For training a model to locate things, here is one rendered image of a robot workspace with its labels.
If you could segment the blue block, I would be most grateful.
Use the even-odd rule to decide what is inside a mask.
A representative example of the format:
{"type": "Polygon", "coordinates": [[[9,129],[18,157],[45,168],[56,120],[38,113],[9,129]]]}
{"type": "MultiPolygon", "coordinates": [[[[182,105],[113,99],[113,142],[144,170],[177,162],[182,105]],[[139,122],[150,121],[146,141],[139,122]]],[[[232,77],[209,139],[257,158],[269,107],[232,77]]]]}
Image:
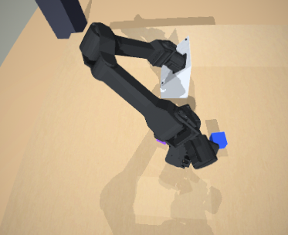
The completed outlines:
{"type": "Polygon", "coordinates": [[[220,148],[225,148],[228,144],[225,136],[225,132],[219,132],[219,133],[211,133],[209,140],[218,143],[220,148]]]}

